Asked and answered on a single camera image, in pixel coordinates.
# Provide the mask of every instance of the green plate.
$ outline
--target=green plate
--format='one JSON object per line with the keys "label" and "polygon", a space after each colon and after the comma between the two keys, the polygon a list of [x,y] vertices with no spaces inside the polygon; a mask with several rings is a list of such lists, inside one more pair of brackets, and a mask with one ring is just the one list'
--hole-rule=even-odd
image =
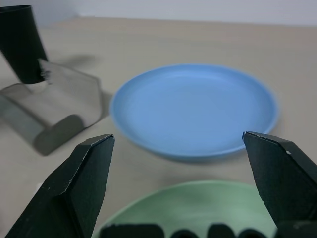
{"label": "green plate", "polygon": [[221,222],[236,234],[254,228],[270,238],[276,229],[255,187],[224,181],[189,182],[160,190],[128,205],[104,225],[155,223],[165,237],[187,228],[205,238],[210,224]]}

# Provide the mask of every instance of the white wall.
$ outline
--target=white wall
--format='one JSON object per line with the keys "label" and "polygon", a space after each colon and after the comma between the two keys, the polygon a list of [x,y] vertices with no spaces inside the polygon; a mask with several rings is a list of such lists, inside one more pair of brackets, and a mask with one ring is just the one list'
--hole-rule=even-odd
{"label": "white wall", "polygon": [[38,25],[48,25],[78,15],[70,0],[0,0],[0,6],[32,5]]}
{"label": "white wall", "polygon": [[317,25],[317,0],[74,0],[82,16]]}

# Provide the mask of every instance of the black cup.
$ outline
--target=black cup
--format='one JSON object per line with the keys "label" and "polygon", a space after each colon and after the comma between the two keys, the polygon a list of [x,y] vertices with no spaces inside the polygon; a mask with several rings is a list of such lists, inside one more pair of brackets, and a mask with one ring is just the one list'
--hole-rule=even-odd
{"label": "black cup", "polygon": [[0,7],[0,51],[24,84],[44,81],[45,54],[30,5]]}

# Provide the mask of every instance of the table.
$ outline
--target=table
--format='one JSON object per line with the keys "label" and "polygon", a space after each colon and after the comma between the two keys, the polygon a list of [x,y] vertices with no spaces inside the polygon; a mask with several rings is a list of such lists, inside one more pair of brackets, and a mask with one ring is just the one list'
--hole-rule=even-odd
{"label": "table", "polygon": [[[107,103],[124,82],[163,65],[211,63],[247,72],[280,102],[281,118],[272,134],[293,140],[317,162],[317,28],[87,17],[41,28],[40,34],[50,61],[101,79]],[[15,82],[1,58],[0,88]],[[169,185],[203,179],[254,183],[245,151],[221,162],[168,161],[128,142],[109,116],[46,157],[0,121],[0,237],[37,184],[77,144],[106,133],[114,134],[115,147],[96,227],[131,201]]]}

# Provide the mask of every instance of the plate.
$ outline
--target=plate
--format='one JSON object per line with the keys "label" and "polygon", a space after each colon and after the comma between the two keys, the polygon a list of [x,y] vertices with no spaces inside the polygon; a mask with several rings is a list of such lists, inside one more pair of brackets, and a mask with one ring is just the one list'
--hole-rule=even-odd
{"label": "plate", "polygon": [[253,77],[216,65],[181,64],[145,72],[115,94],[110,114],[135,144],[183,161],[244,148],[242,133],[269,133],[277,103]]}
{"label": "plate", "polygon": [[166,188],[128,205],[104,226],[136,223],[158,224],[167,238],[184,228],[205,238],[212,223],[226,223],[236,234],[252,228],[273,237],[276,231],[255,187],[224,181],[196,181]]}

